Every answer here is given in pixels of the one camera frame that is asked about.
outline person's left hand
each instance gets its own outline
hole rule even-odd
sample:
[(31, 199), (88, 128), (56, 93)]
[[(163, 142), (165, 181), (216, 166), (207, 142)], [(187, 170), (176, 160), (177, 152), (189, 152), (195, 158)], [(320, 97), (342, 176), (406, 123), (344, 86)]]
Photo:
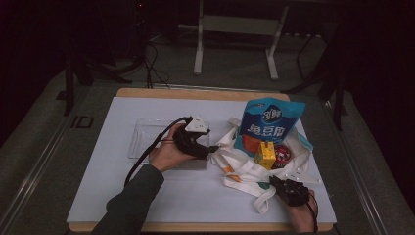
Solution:
[(160, 147), (155, 148), (150, 153), (150, 164), (161, 172), (171, 169), (184, 161), (195, 158), (183, 154), (174, 144), (173, 134), (181, 125), (183, 124), (173, 125), (168, 131), (167, 137), (162, 140)]

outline snack bag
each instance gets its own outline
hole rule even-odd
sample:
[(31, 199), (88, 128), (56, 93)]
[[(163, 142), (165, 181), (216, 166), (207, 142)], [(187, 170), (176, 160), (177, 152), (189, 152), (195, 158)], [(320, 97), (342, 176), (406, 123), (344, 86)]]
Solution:
[(245, 106), (235, 148), (254, 157), (261, 141), (282, 143), (304, 109), (305, 103), (271, 97), (250, 100)]

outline orange object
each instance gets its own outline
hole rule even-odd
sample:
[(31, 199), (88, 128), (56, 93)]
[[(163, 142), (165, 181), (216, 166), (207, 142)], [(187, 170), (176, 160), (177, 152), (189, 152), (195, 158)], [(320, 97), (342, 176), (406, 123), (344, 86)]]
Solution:
[[(231, 166), (224, 167), (223, 171), (225, 171), (226, 173), (235, 172), (235, 170)], [(238, 175), (228, 175), (228, 177), (235, 180), (235, 181), (237, 181), (237, 182), (239, 182), (239, 183), (241, 183), (241, 178)]]

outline table leg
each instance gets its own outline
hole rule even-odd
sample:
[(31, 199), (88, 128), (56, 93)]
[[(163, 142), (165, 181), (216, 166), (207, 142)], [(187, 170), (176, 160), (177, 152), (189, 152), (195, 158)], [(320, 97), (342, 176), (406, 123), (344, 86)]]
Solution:
[(204, 0), (199, 1), (199, 26), (198, 26), (198, 48), (196, 49), (194, 75), (202, 74), (202, 61), (204, 58)]
[(281, 14), (281, 18), (277, 24), (277, 27), (275, 28), (274, 40), (272, 42), (272, 45), (269, 49), (265, 50), (266, 61), (268, 62), (268, 68), (269, 68), (269, 74), (271, 75), (271, 80), (278, 79), (277, 68), (275, 66), (275, 61), (274, 61), (274, 52), (275, 52), (275, 48), (277, 47), (278, 40), (280, 39), (280, 36), (281, 36), (281, 31), (284, 26), (285, 18), (287, 17), (288, 9), (289, 9), (288, 6), (284, 7), (283, 12)]

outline red object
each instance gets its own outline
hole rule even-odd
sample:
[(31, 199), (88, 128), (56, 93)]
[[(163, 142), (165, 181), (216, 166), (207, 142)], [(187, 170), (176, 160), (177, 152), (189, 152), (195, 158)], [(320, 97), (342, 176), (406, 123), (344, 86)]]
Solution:
[(275, 157), (276, 161), (272, 166), (272, 169), (275, 168), (283, 168), (293, 157), (291, 150), (285, 145), (276, 145), (275, 149)]

